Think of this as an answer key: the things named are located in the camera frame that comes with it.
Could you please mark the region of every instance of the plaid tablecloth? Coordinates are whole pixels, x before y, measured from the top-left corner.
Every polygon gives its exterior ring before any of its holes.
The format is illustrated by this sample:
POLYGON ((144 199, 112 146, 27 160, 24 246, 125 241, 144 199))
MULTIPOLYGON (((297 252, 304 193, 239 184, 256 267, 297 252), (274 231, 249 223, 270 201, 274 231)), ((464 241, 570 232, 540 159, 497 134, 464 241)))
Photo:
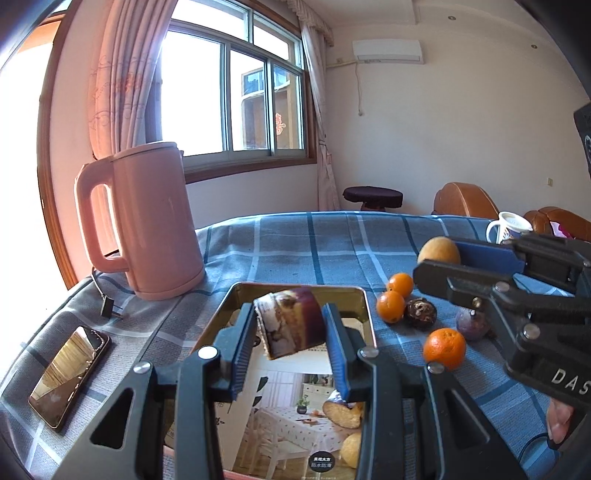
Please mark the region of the plaid tablecloth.
MULTIPOLYGON (((412 273, 417 252, 430 238, 448 235, 483 239, 487 224, 483 219, 452 216, 330 212, 254 216, 201 229, 198 236, 206 278, 180 297, 143 301, 129 289, 123 274, 101 274, 101 287, 123 315, 123 319, 106 320, 99 315, 100 295, 88 279, 72 290, 61 308, 22 344, 21 354, 0 384, 0 434, 35 478, 51 478, 130 367, 139 359, 166 365, 185 358, 237 281, 363 287, 380 350, 396 360, 421 365, 425 334, 404 324, 383 323, 375 312, 376 295, 393 273, 412 273), (113 345, 58 434, 32 411, 27 398, 48 362, 78 325, 108 333, 113 345)), ((540 293, 552 292, 535 282, 528 287, 540 293)), ((456 307, 432 300, 439 311, 436 326, 454 326, 456 307)), ((471 344, 456 376, 515 454, 529 438, 545 431, 548 398, 504 374, 495 341, 471 344)), ((555 460, 554 452, 541 442, 530 449, 523 465, 530 477, 537 479, 555 460)), ((171 476, 170 465, 165 463, 167 477, 171 476)), ((412 470, 408 477, 413 477, 412 470)))

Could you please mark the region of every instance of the air conditioner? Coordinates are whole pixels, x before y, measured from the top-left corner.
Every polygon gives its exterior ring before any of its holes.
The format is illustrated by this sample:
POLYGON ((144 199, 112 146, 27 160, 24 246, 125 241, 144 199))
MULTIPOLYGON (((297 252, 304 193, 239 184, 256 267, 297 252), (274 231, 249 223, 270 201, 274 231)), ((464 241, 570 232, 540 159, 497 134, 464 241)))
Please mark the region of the air conditioner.
POLYGON ((363 63, 424 63, 418 40, 380 38, 353 42, 355 59, 363 63))

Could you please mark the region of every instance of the orange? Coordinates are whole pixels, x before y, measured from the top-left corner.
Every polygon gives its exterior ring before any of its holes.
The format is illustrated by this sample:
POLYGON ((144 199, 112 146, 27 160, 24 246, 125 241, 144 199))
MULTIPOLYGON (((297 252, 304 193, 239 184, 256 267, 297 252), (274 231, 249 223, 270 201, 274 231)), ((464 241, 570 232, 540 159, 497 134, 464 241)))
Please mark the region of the orange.
POLYGON ((413 292, 414 282, 413 278, 407 273, 397 273, 392 275, 388 284, 386 285, 388 290, 394 290, 400 293, 405 299, 407 299, 413 292))
POLYGON ((387 323, 396 323, 404 315, 406 302, 400 293, 394 290, 387 290, 382 293, 376 304, 380 318, 387 323))
POLYGON ((449 370, 459 367, 465 356, 466 339, 453 328, 435 330, 423 346, 423 358, 427 363, 439 362, 449 370))

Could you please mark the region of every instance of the kettle handle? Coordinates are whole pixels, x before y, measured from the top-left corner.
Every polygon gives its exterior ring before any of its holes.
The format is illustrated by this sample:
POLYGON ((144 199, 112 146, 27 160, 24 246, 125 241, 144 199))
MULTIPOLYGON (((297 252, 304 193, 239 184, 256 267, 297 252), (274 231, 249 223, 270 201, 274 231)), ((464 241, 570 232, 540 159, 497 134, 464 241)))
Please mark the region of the kettle handle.
POLYGON ((78 220, 82 227, 82 238, 90 263, 105 273, 124 272, 129 264, 123 257, 105 258, 100 250, 99 237, 96 233, 96 219, 90 201, 90 194, 98 185, 113 186, 113 163, 110 158, 103 158, 82 167, 74 183, 74 196, 78 220))

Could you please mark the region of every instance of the smartphone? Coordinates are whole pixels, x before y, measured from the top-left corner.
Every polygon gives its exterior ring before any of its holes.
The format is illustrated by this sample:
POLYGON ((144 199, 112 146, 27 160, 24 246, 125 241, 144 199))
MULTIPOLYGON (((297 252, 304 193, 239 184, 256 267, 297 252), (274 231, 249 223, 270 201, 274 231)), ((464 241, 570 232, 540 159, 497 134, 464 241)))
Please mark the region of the smartphone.
POLYGON ((45 369, 29 405, 52 429, 61 429, 80 387, 110 342, 104 333, 78 327, 45 369))

